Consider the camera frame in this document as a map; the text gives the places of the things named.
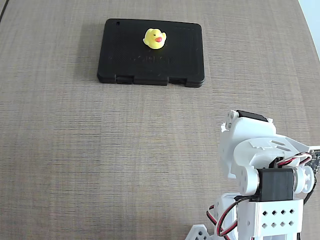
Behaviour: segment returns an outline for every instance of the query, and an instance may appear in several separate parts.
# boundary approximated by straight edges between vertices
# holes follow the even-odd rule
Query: circuit board
[[[313,169],[314,175],[316,175],[320,168],[320,150],[311,150],[310,154],[312,159],[306,165],[310,166]]]

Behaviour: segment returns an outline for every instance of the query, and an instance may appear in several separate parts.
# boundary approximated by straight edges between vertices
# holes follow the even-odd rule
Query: black wire
[[[215,206],[212,205],[212,206],[209,207],[209,210],[214,209],[214,208],[215,208]],[[215,221],[212,219],[212,216],[210,215],[209,211],[206,211],[206,216],[207,216],[208,219],[213,223],[213,225],[216,225],[216,224],[217,224],[217,222],[215,222]],[[223,238],[224,238],[224,240],[230,240],[230,238],[229,238],[227,235],[224,235]]]
[[[220,220],[218,221],[218,223],[220,223],[220,224],[217,224],[217,226],[216,226],[216,234],[217,234],[219,237],[223,237],[223,236],[220,235],[220,233],[222,232],[222,230],[221,230],[222,223],[224,222],[226,216],[227,216],[228,213],[231,211],[231,209],[234,208],[234,206],[238,205],[238,204],[241,203],[242,201],[250,200],[250,199],[253,199],[253,198],[256,198],[256,197],[257,197],[257,196],[244,196],[243,198],[241,198],[241,199],[235,201],[233,204],[231,204],[231,205],[227,208],[228,211],[225,211],[225,212],[222,214],[222,216],[220,217]]]
[[[316,188],[316,184],[317,184],[317,178],[316,178],[316,176],[314,176],[314,185],[313,185],[313,188],[312,188],[311,192],[309,192],[309,193],[306,195],[305,199],[303,200],[303,205],[305,205],[305,204],[308,202],[309,198],[310,198],[311,195],[314,193],[314,190],[315,190],[315,188]]]
[[[303,199],[303,205],[305,205],[305,204],[308,202],[309,198],[310,198],[311,195],[314,193],[314,190],[315,190],[315,188],[316,188],[316,185],[317,185],[317,178],[316,178],[316,176],[314,176],[314,185],[313,185],[313,188],[312,188],[312,190],[306,195],[306,197]],[[296,240],[301,240],[301,234],[300,234],[300,232],[298,232],[298,233],[296,234]]]

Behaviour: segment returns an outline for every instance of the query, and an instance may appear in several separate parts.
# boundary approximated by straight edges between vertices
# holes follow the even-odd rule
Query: cable
[[[308,202],[309,198],[310,198],[311,195],[314,193],[314,190],[315,190],[315,188],[316,188],[316,185],[317,185],[317,178],[316,178],[316,176],[314,176],[314,185],[313,185],[313,188],[312,188],[312,190],[306,195],[306,197],[304,198],[304,200],[303,200],[303,205],[305,205],[305,204]]]
[[[291,156],[291,157],[288,157],[288,158],[285,158],[281,161],[278,161],[276,163],[277,166],[285,166],[285,165],[288,165],[290,164],[293,160],[296,160],[297,158],[306,158],[302,161],[300,161],[299,165],[301,164],[305,164],[307,162],[309,162],[311,159],[312,159],[312,156],[309,152],[299,152],[298,154],[294,155],[294,156]]]
[[[305,205],[305,204],[308,202],[309,198],[310,198],[311,195],[314,193],[314,190],[315,190],[315,188],[316,188],[316,185],[317,185],[317,178],[316,178],[316,176],[314,176],[314,185],[313,185],[313,188],[312,188],[312,190],[306,195],[306,197],[303,199],[303,205]],[[301,234],[300,234],[300,232],[298,232],[298,233],[296,234],[296,240],[301,240]]]
[[[234,208],[234,206],[238,205],[240,202],[243,202],[245,200],[249,200],[249,199],[253,199],[253,198],[256,198],[257,196],[244,196],[243,198],[235,201],[234,203],[232,203],[225,211],[224,213],[221,215],[219,221],[217,222],[216,224],[216,234],[219,236],[219,237],[223,237],[224,235],[230,233],[233,229],[235,229],[235,227],[238,225],[238,219],[235,220],[233,222],[233,224],[228,227],[226,230],[222,230],[221,226],[222,226],[222,223],[224,222],[227,214],[230,212],[231,209]]]
[[[212,205],[209,207],[209,210],[214,209],[215,205]],[[217,224],[217,220],[210,214],[209,211],[206,211],[206,216],[209,218],[209,220],[213,223],[213,225]],[[223,238],[225,240],[230,240],[230,238],[227,235],[224,235]]]

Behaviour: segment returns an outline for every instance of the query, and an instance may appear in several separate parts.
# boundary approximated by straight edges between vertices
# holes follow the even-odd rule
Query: white robot
[[[225,176],[236,180],[239,192],[225,193],[209,207],[213,235],[205,225],[193,225],[185,240],[300,240],[320,146],[277,134],[271,118],[230,110],[218,151]],[[299,193],[306,198],[297,198]]]

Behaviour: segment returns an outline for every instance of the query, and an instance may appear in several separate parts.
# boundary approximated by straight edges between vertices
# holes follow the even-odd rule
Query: black plastic case
[[[143,38],[149,28],[166,33],[165,45],[151,49]],[[108,19],[97,77],[101,83],[200,87],[205,80],[202,29],[199,24]]]

